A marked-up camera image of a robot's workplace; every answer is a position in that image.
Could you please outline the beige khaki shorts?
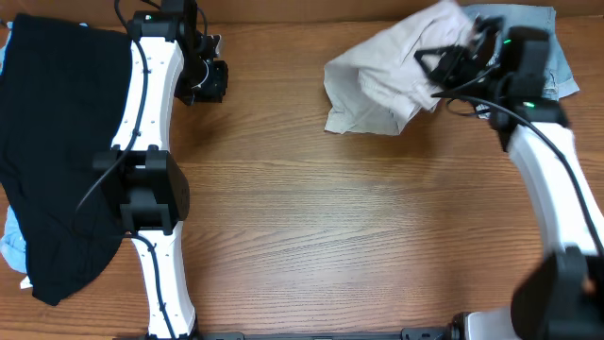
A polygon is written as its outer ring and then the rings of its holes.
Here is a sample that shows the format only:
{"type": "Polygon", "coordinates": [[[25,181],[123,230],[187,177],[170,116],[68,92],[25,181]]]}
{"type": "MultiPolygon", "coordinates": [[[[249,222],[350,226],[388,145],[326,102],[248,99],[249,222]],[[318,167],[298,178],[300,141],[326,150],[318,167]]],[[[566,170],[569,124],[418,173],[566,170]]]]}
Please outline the beige khaki shorts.
{"type": "Polygon", "coordinates": [[[325,130],[395,136],[421,110],[433,111],[441,89],[428,80],[414,53],[465,46],[473,23],[455,1],[440,1],[380,31],[325,65],[332,108],[325,130]]]}

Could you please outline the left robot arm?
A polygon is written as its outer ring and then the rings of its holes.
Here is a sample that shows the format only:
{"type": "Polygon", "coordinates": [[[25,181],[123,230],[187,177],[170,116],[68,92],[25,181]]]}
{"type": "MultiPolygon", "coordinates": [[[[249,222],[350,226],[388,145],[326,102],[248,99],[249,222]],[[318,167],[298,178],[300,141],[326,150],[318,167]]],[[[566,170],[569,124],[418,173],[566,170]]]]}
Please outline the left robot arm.
{"type": "Polygon", "coordinates": [[[195,0],[162,0],[125,24],[131,39],[126,107],[108,151],[93,158],[100,189],[123,238],[137,250],[148,300],[147,339],[201,336],[185,277],[182,231],[190,186],[170,152],[175,100],[222,102],[228,67],[221,36],[197,22],[195,0]]]}

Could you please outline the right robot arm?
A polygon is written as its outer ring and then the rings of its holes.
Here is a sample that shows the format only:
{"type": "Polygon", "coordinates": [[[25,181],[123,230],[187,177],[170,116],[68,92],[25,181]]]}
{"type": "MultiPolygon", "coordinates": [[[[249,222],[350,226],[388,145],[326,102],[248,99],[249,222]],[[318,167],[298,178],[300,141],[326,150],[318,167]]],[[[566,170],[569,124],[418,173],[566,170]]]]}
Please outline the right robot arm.
{"type": "Polygon", "coordinates": [[[509,307],[462,313],[445,327],[405,329],[406,339],[599,339],[603,335],[603,215],[584,176],[570,122],[545,97],[551,38],[500,17],[476,22],[472,41],[414,57],[449,102],[487,113],[519,170],[537,217],[543,261],[509,307]]]}

